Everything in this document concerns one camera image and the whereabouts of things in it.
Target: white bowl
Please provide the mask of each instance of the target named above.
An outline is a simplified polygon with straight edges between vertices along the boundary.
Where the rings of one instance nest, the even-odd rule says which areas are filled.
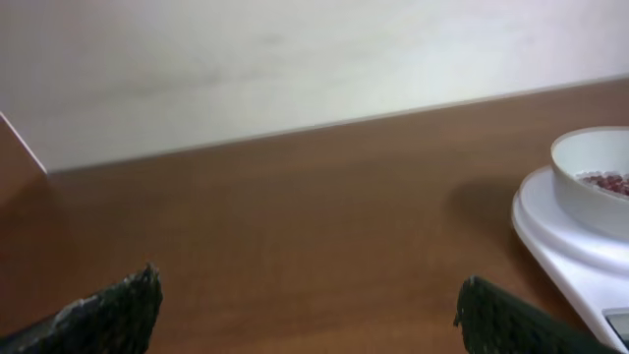
[[[588,128],[565,134],[551,148],[554,190],[572,217],[629,241],[629,198],[587,185],[589,172],[629,173],[629,127]]]

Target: white wall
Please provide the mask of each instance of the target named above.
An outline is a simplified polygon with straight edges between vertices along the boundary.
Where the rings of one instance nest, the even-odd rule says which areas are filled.
[[[49,170],[629,73],[627,0],[4,0]]]

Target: bowl rim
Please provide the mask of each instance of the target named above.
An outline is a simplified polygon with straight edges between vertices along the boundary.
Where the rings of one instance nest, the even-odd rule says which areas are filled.
[[[617,193],[610,192],[602,188],[591,188],[590,186],[587,186],[583,182],[579,181],[576,178],[576,176],[573,176],[571,173],[566,172],[559,165],[559,163],[557,163],[556,159],[554,158],[555,148],[566,139],[572,138],[574,136],[586,134],[586,133],[604,132],[604,131],[625,131],[629,133],[629,126],[600,126],[600,127],[582,128],[582,129],[577,129],[575,131],[571,131],[571,132],[568,132],[559,136],[559,138],[555,139],[554,142],[552,142],[552,145],[550,146],[550,159],[552,160],[553,169],[557,172],[560,172],[563,176],[567,177],[572,182],[578,184],[580,187],[587,188],[588,190],[595,192],[599,194],[600,196],[605,196],[606,198],[610,198],[614,201],[617,201],[617,202],[621,201],[625,204],[629,204],[629,197],[622,197],[622,196],[619,196]]]

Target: white kitchen scale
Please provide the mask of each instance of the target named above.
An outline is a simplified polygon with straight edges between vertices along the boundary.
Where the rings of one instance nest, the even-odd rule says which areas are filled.
[[[568,216],[555,199],[550,167],[522,183],[513,225],[597,339],[629,353],[629,242]]]

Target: brown wooden surface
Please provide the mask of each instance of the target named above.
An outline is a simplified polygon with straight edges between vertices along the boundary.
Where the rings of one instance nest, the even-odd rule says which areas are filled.
[[[44,174],[0,116],[0,208]]]
[[[620,81],[52,175],[0,219],[0,332],[146,261],[151,353],[461,353],[471,274],[583,327],[511,200],[557,136],[628,112]]]

